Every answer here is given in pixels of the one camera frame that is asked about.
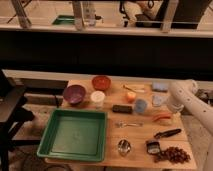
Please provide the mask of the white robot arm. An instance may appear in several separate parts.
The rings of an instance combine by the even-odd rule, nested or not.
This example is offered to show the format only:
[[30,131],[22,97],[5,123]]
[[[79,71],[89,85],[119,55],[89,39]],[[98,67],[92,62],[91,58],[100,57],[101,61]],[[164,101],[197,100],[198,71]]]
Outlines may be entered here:
[[172,113],[177,113],[186,108],[211,135],[203,171],[213,171],[213,107],[195,96],[198,91],[198,84],[194,80],[171,82],[168,90],[167,108]]

